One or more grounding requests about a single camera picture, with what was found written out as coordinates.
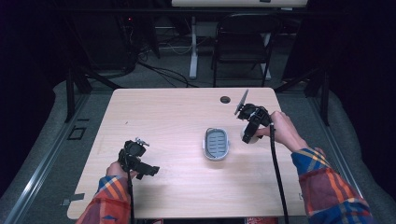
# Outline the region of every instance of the soap dish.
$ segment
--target soap dish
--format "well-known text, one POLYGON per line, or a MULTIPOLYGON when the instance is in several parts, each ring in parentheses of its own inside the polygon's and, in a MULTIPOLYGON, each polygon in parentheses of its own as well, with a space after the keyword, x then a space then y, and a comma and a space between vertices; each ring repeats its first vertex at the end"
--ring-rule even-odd
POLYGON ((221 161, 228 154, 229 142, 225 130, 209 128, 206 130, 204 139, 205 156, 212 161, 221 161))

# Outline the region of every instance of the gray carpet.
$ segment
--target gray carpet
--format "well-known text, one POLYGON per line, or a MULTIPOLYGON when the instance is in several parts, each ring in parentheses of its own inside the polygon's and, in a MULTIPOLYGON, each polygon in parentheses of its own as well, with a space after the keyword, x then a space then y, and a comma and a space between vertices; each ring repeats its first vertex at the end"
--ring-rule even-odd
MULTIPOLYGON (((212 71, 210 70, 211 45, 202 43, 199 48, 198 78, 188 81, 201 88, 211 87, 212 71)), ((275 88, 281 85, 281 76, 287 60, 292 38, 281 36, 274 48, 274 55, 270 66, 271 80, 266 82, 267 87, 275 88)), ((145 63, 171 69, 188 78, 190 71, 190 53, 177 54, 171 49, 162 49, 162 57, 157 59, 151 52, 142 55, 145 63)), ((239 76, 248 72, 248 68, 236 65, 233 68, 222 66, 221 76, 239 76)), ((251 72, 253 76, 260 75, 260 68, 251 72)), ((185 84, 156 74, 145 67, 138 65, 127 76, 111 78, 111 80, 126 88, 183 88, 185 84)), ((90 79, 93 92, 90 95, 81 95, 76 91, 79 107, 74 119, 64 124, 66 118, 65 83, 61 83, 54 91, 57 98, 49 119, 37 138, 31 153, 26 159, 20 172, 11 186, 0 200, 0 223, 6 220, 17 220, 16 223, 74 223, 67 215, 67 206, 60 205, 63 199, 73 195, 79 176, 90 152, 94 137, 98 131, 106 106, 111 96, 109 87, 90 79), (67 140, 73 128, 83 128, 85 133, 80 140, 67 140), (37 186, 37 191, 31 196, 32 200, 22 201, 23 190, 29 180, 35 175, 36 168, 43 164, 43 158, 56 149, 52 154, 54 160, 46 164, 49 172, 43 174, 44 181, 37 186), (16 205, 24 203, 23 208, 15 212, 16 205)), ((221 87, 228 86, 260 86, 260 81, 239 82, 223 81, 221 87)), ((373 180, 370 172, 361 161, 361 153, 356 134, 351 126, 337 97, 331 94, 329 104, 330 127, 324 127, 318 118, 318 100, 305 98, 302 90, 304 83, 297 85, 290 91, 277 95, 283 111, 288 113, 294 121, 298 131, 312 147, 322 147, 329 161, 336 170, 342 168, 337 162, 336 149, 341 148, 346 167, 353 174, 353 181, 357 183, 362 195, 372 206, 375 218, 381 224, 391 224, 396 220, 396 204, 373 180)), ((291 217, 290 223, 307 223, 306 217, 291 217)))

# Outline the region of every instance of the person's arm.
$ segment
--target person's arm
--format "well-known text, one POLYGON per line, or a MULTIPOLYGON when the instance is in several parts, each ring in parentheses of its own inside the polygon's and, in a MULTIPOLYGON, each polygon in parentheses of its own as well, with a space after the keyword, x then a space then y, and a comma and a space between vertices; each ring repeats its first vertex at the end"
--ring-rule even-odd
MULTIPOLYGON (((368 203, 326 161, 320 148, 310 148, 282 112, 271 115, 275 139, 292 153, 309 223, 375 223, 368 203)), ((256 135, 269 136, 269 128, 256 135)))
POLYGON ((131 212, 127 174, 116 161, 107 168, 106 176, 99 180, 98 191, 77 224, 127 224, 131 212))

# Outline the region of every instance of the light wood tabletop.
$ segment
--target light wood tabletop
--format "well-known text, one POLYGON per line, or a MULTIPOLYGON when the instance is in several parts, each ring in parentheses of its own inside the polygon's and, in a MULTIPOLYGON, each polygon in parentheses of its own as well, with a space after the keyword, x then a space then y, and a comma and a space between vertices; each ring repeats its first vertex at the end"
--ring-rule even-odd
POLYGON ((173 7, 305 7, 307 0, 172 0, 173 7))
MULTIPOLYGON (((234 114, 246 88, 121 89, 114 91, 71 202, 76 219, 97 191, 98 180, 118 159, 125 141, 149 143, 142 162, 159 166, 155 176, 134 179, 135 218, 283 216, 270 141, 242 142, 248 125, 234 114), (231 102, 224 104, 222 96, 231 102), (224 129, 230 151, 222 161, 206 158, 208 128, 224 129)), ((246 103, 280 110, 270 88, 249 88, 246 103)), ((290 152, 276 144, 290 216, 304 215, 304 202, 290 152)))

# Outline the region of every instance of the plaid shirt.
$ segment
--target plaid shirt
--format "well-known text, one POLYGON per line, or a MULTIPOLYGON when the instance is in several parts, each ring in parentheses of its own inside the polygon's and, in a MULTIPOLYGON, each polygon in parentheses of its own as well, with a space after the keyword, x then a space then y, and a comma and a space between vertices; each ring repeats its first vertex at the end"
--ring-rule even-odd
MULTIPOLYGON (((309 223, 376 223, 367 202, 331 168, 320 148, 304 148, 291 157, 300 177, 309 223)), ((126 224, 130 208, 127 179, 105 176, 77 224, 126 224)))
POLYGON ((291 157, 309 223, 376 223, 368 203, 332 169, 320 148, 304 148, 291 157))
POLYGON ((99 188, 77 224, 126 224, 131 212, 127 178, 107 175, 99 180, 99 188))

